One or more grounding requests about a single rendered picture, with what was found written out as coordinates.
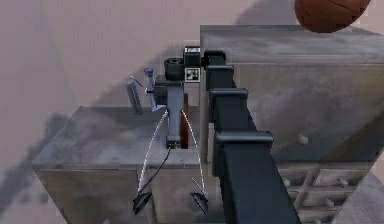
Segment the brown basketball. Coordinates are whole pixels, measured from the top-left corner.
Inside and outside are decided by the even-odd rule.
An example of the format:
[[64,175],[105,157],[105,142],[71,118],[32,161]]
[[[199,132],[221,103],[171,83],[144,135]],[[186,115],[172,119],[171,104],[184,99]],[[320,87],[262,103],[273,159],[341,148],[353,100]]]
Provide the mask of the brown basketball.
[[372,0],[295,0],[299,24],[311,32],[333,33],[356,22]]

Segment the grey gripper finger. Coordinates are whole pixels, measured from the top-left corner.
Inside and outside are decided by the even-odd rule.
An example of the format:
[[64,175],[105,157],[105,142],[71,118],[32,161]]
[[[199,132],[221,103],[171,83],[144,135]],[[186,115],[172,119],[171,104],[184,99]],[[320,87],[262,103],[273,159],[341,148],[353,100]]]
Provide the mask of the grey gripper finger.
[[165,162],[167,161],[167,159],[169,158],[169,154],[166,154],[166,157],[163,159],[161,165],[156,169],[155,173],[147,180],[147,181],[144,181],[144,178],[145,178],[145,173],[147,171],[147,165],[148,165],[148,159],[149,159],[149,155],[150,155],[150,152],[152,151],[152,145],[153,145],[153,142],[164,122],[164,120],[168,117],[168,111],[165,110],[161,119],[159,120],[154,132],[153,132],[153,135],[151,137],[151,140],[149,142],[149,145],[148,145],[148,149],[145,153],[145,157],[144,157],[144,161],[143,161],[143,166],[142,166],[142,169],[141,169],[141,172],[140,172],[140,177],[139,177],[139,183],[138,183],[138,189],[137,189],[137,194],[136,196],[134,197],[133,199],[133,207],[132,207],[132,210],[133,210],[133,213],[135,215],[138,215],[146,206],[146,204],[149,202],[149,200],[151,199],[152,197],[152,193],[151,192],[146,192],[145,189],[149,186],[149,184],[153,181],[153,179],[157,176],[157,174],[159,173],[159,171],[162,169],[162,167],[164,166]]
[[198,187],[200,192],[192,192],[191,196],[192,196],[193,200],[195,201],[195,203],[197,204],[198,208],[203,212],[204,215],[206,215],[208,213],[209,207],[208,207],[208,198],[207,198],[206,191],[205,191],[205,180],[204,180],[203,168],[202,168],[202,163],[201,163],[201,155],[199,152],[198,144],[197,144],[197,141],[195,138],[195,134],[194,134],[192,125],[191,125],[189,119],[187,118],[186,112],[184,110],[181,110],[181,113],[182,113],[182,115],[183,115],[183,117],[187,123],[188,129],[191,133],[193,144],[195,146],[196,157],[198,160],[199,172],[200,172],[200,182],[197,182],[193,177],[191,177],[191,180],[195,183],[195,185]]

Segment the low grey chest of drawers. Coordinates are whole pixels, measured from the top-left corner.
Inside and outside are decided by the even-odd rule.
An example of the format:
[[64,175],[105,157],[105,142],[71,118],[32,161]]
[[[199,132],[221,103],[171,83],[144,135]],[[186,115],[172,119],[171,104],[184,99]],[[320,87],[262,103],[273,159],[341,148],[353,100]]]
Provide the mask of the low grey chest of drawers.
[[145,189],[152,197],[133,213],[140,172],[162,111],[137,115],[129,107],[81,107],[33,161],[33,169],[65,224],[210,224],[191,193],[200,192],[192,137],[187,149],[166,149],[164,120],[144,181],[169,158]]

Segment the tall grey chest of drawers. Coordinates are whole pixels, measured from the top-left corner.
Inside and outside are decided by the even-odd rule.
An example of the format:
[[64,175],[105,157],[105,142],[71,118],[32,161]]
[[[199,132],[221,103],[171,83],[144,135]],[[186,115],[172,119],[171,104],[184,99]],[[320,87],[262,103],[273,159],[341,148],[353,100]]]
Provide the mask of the tall grey chest of drawers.
[[[384,35],[204,25],[200,44],[226,54],[256,129],[274,136],[271,156],[301,224],[384,224]],[[201,136],[213,170],[206,77]]]

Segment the brown narrow block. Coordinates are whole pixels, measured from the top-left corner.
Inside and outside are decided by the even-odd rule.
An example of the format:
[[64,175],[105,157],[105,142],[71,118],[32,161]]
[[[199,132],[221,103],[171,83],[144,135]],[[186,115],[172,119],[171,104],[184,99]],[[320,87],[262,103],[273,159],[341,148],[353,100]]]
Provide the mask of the brown narrow block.
[[184,94],[183,109],[181,111],[181,123],[180,123],[180,143],[182,149],[188,148],[188,94]]

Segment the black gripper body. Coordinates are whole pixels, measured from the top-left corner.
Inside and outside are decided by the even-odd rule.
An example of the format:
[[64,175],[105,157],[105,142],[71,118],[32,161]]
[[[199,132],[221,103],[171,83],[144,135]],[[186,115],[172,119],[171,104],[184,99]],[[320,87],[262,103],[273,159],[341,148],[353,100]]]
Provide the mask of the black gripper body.
[[182,58],[164,61],[165,73],[157,75],[154,84],[155,102],[164,105],[168,113],[166,147],[181,147],[181,110],[184,104],[184,63]]

